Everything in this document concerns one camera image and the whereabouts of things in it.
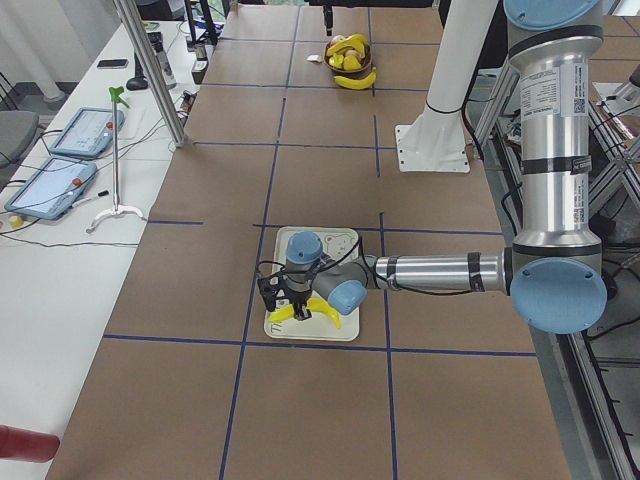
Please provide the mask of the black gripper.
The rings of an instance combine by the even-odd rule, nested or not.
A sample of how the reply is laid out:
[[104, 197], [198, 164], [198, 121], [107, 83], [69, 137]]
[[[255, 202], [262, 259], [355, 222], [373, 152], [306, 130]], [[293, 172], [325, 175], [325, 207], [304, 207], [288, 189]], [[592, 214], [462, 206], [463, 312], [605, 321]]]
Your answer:
[[308, 282], [286, 282], [284, 291], [286, 298], [293, 304], [294, 317], [297, 320], [309, 319], [312, 313], [307, 302], [312, 296], [311, 285]]

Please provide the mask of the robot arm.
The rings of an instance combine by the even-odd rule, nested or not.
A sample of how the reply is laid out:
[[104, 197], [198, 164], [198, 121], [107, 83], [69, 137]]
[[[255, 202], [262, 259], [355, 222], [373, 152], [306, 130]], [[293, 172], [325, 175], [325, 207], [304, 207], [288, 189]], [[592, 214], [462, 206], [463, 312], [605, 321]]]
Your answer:
[[598, 1], [506, 1], [508, 63], [520, 82], [523, 225], [497, 255], [334, 260], [294, 234], [278, 286], [297, 319], [318, 294], [349, 314], [373, 289], [430, 296], [500, 291], [532, 327], [583, 331], [604, 313], [601, 242], [589, 227], [588, 62], [603, 42]]

